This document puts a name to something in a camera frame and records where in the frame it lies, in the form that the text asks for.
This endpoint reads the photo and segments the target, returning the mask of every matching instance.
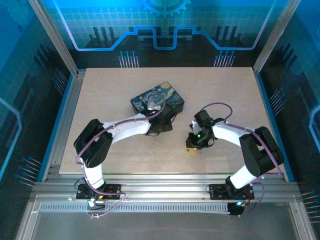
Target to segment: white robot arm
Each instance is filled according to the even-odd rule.
[[[267,151],[258,148],[261,144],[250,132],[254,132],[263,140],[278,165],[284,162],[284,157],[266,127],[238,129],[230,125],[222,118],[213,120],[202,110],[194,116],[190,125],[193,133],[189,133],[185,144],[187,149],[200,150],[211,147],[210,140],[223,139],[241,147],[245,165],[229,176],[225,184],[225,189],[232,197],[253,180],[275,168]]]
[[[141,119],[141,118],[145,118],[145,117],[146,117],[145,115],[138,113],[137,115],[135,115],[133,117],[129,117],[127,119]],[[102,127],[104,129],[106,129],[107,127],[113,126],[118,122],[120,122],[120,121],[104,122]],[[135,120],[135,121],[125,122],[125,123],[122,123],[121,125],[118,125],[114,128],[111,128],[107,131],[107,133],[110,133],[112,136],[112,142],[111,142],[111,145],[112,145],[122,139],[131,137],[133,135],[146,134],[149,131],[150,127],[151,127],[151,123],[147,119],[146,120]],[[99,165],[94,166],[94,167],[88,166],[88,164],[84,164],[84,166],[83,166],[89,183],[95,189],[98,189],[99,187],[101,187],[105,183],[105,181],[103,179],[101,165],[102,165],[102,163],[100,163]]]

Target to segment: cable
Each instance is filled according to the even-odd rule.
[[[77,185],[78,182],[81,181],[81,179],[85,179],[85,178],[84,178],[84,177],[81,177],[81,178],[79,178],[79,179],[74,183],[73,187],[74,187],[75,190],[78,190],[78,189],[76,188],[76,185]]]
[[[261,204],[262,199],[263,199],[264,196],[265,196],[265,186],[264,186],[261,182],[254,182],[254,183],[252,183],[252,184],[253,184],[253,185],[257,185],[257,184],[261,185],[261,187],[262,187],[262,194],[261,194],[261,197],[259,198],[259,201],[257,202],[257,204],[256,204],[250,211],[248,211],[248,212],[246,213],[246,215],[252,213],[255,209],[257,209],[257,207]]]
[[[268,146],[266,145],[266,143],[259,137],[258,134],[256,134],[254,131],[250,130],[250,129],[247,129],[243,126],[238,126],[238,125],[235,125],[235,124],[231,124],[231,123],[228,123],[227,122],[227,119],[232,115],[233,113],[233,109],[230,105],[224,103],[224,102],[213,102],[213,103],[210,103],[208,105],[205,105],[203,108],[201,108],[200,111],[204,110],[205,108],[209,107],[209,106],[212,106],[212,105],[224,105],[224,106],[227,106],[229,109],[230,109],[230,114],[228,116],[226,116],[223,120],[224,124],[227,125],[227,126],[230,126],[230,127],[233,127],[235,129],[240,129],[240,130],[243,130],[243,131],[246,131],[246,132],[249,132],[251,133],[260,143],[261,145],[264,147],[266,153],[268,154],[268,156],[270,157],[271,161],[273,162],[276,170],[278,171],[278,174],[281,175],[282,172],[281,172],[281,169],[275,159],[275,157],[272,155],[271,151],[269,150]]]
[[[84,180],[85,182],[87,183],[87,185],[96,193],[100,194],[100,195],[104,195],[104,196],[115,196],[115,195],[122,195],[123,194],[123,197],[112,207],[110,208],[108,211],[100,214],[100,215],[91,215],[91,218],[100,218],[100,217],[103,217],[107,214],[109,214],[110,212],[112,212],[127,196],[127,194],[125,192],[119,192],[119,193],[115,193],[115,192],[111,192],[111,193],[107,193],[107,192],[102,192],[102,191],[99,191],[97,189],[95,189],[91,184],[90,182],[88,181],[88,177],[86,175],[86,171],[85,171],[85,165],[84,163],[82,162],[78,162],[78,160],[80,159],[80,157],[82,156],[82,154],[88,149],[88,147],[95,141],[95,139],[99,138],[102,134],[104,134],[105,132],[107,132],[109,129],[112,129],[116,126],[119,126],[121,124],[124,124],[124,123],[129,123],[129,122],[135,122],[135,121],[142,121],[142,120],[149,120],[149,119],[153,119],[155,118],[156,116],[158,116],[165,108],[166,106],[166,99],[164,96],[162,96],[161,94],[159,93],[156,93],[154,95],[152,95],[150,98],[149,98],[149,101],[150,99],[152,99],[153,96],[160,96],[162,99],[163,99],[163,104],[162,104],[162,107],[161,109],[156,112],[155,114],[151,115],[151,116],[147,116],[147,117],[141,117],[141,118],[130,118],[130,119],[125,119],[125,120],[122,120],[122,121],[119,121],[117,123],[115,123],[114,125],[111,125],[111,126],[108,126],[107,128],[103,129],[102,131],[100,131],[97,135],[95,135],[85,146],[84,148],[79,152],[79,154],[76,156],[76,158],[74,159],[74,162],[76,164],[80,164],[81,165],[81,168],[82,168],[82,172],[83,172],[83,175],[84,175]]]

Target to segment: glass panel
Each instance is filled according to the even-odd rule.
[[[43,2],[80,69],[137,67],[125,61],[136,57],[139,67],[251,67],[287,3]]]
[[[70,74],[28,1],[1,1],[0,23],[0,239],[14,239]]]
[[[289,163],[302,193],[320,191],[320,5],[301,1],[261,70]],[[307,202],[317,222],[316,196]],[[320,233],[319,223],[314,225]]]

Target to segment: yellow object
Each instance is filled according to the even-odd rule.
[[[166,81],[166,82],[161,84],[161,87],[163,87],[164,89],[167,89],[167,88],[170,87],[170,84]]]

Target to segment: ventilation grille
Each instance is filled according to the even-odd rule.
[[[41,212],[85,212],[87,210],[86,202],[46,202],[42,203]]]
[[[99,211],[107,211],[114,203],[107,203]],[[87,202],[46,202],[41,205],[42,212],[86,212]],[[227,203],[162,203],[162,202],[123,202],[113,212],[116,213],[219,213],[228,214]]]

